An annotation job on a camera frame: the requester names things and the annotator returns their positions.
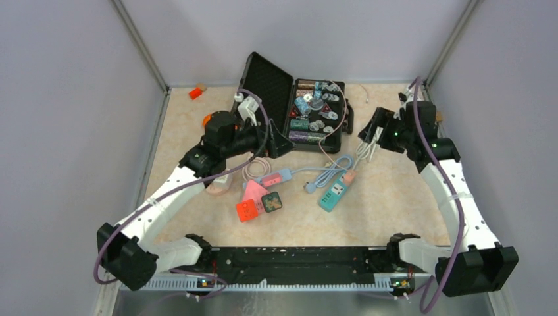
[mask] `gray wall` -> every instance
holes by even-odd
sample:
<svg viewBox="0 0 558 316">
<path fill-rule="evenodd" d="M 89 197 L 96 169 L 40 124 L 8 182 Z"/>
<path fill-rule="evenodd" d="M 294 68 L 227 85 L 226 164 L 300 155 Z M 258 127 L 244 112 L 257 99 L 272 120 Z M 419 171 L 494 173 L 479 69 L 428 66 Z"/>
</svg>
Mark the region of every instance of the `gray wall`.
<svg viewBox="0 0 558 316">
<path fill-rule="evenodd" d="M 520 315 L 556 315 L 558 2 L 485 1 L 434 83 Z"/>
<path fill-rule="evenodd" d="M 108 1 L 0 1 L 0 315 L 92 312 L 162 96 Z"/>
<path fill-rule="evenodd" d="M 465 0 L 124 0 L 171 86 L 236 84 L 258 51 L 295 77 L 426 76 Z"/>
</svg>

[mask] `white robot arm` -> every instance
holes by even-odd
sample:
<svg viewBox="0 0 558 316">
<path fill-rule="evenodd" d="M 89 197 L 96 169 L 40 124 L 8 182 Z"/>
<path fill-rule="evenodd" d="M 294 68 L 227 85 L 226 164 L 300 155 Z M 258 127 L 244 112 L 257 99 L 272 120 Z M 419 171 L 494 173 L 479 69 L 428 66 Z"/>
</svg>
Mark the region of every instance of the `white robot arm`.
<svg viewBox="0 0 558 316">
<path fill-rule="evenodd" d="M 457 240 L 460 225 L 464 225 L 455 264 L 444 285 L 444 294 L 460 296 L 499 290 L 519 260 L 517 253 L 514 247 L 503 247 L 482 218 L 463 175 L 457 148 L 449 138 L 438 137 L 436 107 L 431 102 L 419 101 L 418 116 L 426 141 L 457 195 L 454 196 L 450 192 L 449 186 L 437 166 L 433 164 L 419 137 L 413 117 L 413 104 L 406 103 L 413 97 L 410 89 L 399 94 L 401 108 L 398 113 L 377 108 L 368 125 L 359 133 L 359 137 L 365 142 L 370 142 L 376 131 L 382 128 L 378 145 L 390 151 L 406 153 L 415 163 L 434 195 L 452 242 Z M 463 209 L 463 223 L 459 222 L 455 202 L 457 198 Z M 429 244 L 414 234 L 395 234 L 388 243 L 388 253 L 394 263 L 410 263 L 435 276 L 440 282 L 453 247 L 455 244 L 447 250 Z"/>
<path fill-rule="evenodd" d="M 132 214 L 114 226 L 105 223 L 97 231 L 100 265 L 129 289 L 141 288 L 155 273 L 203 264 L 203 252 L 210 251 L 211 245 L 202 237 L 189 234 L 160 245 L 153 241 L 193 196 L 222 174 L 227 158 L 249 151 L 277 158 L 294 148 L 272 120 L 268 127 L 257 124 L 254 112 L 258 103 L 252 97 L 236 109 L 238 116 L 228 111 L 213 113 L 205 125 L 205 135 L 184 155 L 165 183 Z"/>
</svg>

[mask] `case lid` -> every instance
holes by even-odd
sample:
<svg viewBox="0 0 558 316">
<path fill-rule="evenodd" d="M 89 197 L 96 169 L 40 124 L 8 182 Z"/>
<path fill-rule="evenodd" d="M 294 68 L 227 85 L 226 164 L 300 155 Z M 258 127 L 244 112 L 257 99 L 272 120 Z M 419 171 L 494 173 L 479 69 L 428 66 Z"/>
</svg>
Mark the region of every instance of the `case lid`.
<svg viewBox="0 0 558 316">
<path fill-rule="evenodd" d="M 273 119 L 280 131 L 284 130 L 293 86 L 293 76 L 252 52 L 246 60 L 240 87 L 253 92 L 262 99 L 267 116 Z M 258 121 L 263 122 L 261 111 L 256 112 Z"/>
</svg>

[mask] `light blue cable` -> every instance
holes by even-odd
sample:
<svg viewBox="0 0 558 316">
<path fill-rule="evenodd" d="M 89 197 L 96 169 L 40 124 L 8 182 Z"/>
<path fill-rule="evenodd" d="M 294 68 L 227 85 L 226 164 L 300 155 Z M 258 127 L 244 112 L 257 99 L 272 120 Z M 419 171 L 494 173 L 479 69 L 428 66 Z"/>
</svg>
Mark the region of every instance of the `light blue cable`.
<svg viewBox="0 0 558 316">
<path fill-rule="evenodd" d="M 348 164 L 344 165 L 343 168 L 339 168 L 338 166 L 341 166 L 341 162 L 343 160 L 347 160 Z M 330 168 L 311 168 L 311 167 L 300 168 L 300 169 L 291 171 L 291 173 L 295 174 L 299 171 L 324 170 L 324 172 L 322 172 L 322 174 L 320 174 L 319 176 L 316 177 L 316 180 L 314 180 L 314 182 L 310 182 L 310 183 L 306 184 L 306 186 L 304 187 L 306 189 L 306 192 L 314 193 L 314 191 L 316 191 L 316 188 L 325 187 L 328 184 L 328 182 L 336 174 L 338 174 L 340 171 L 351 168 L 352 165 L 353 165 L 353 158 L 350 155 L 342 155 L 341 157 L 337 158 L 337 160 L 335 160 L 335 165 L 333 165 L 333 167 L 330 167 Z"/>
</svg>

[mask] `teal power strip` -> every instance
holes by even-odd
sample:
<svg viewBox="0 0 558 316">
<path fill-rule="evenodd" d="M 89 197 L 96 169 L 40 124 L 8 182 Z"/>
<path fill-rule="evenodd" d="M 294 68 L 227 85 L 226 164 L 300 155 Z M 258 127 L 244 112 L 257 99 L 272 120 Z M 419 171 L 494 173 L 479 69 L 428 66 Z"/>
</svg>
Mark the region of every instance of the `teal power strip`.
<svg viewBox="0 0 558 316">
<path fill-rule="evenodd" d="M 349 186 L 345 185 L 344 182 L 345 175 L 347 174 L 347 172 L 348 171 L 342 172 L 337 178 L 337 180 L 335 180 L 333 185 L 326 191 L 326 193 L 320 199 L 319 202 L 320 207 L 323 208 L 326 212 L 333 211 L 335 205 L 339 203 L 339 200 L 341 200 L 341 197 L 345 194 L 345 192 L 349 188 Z"/>
</svg>

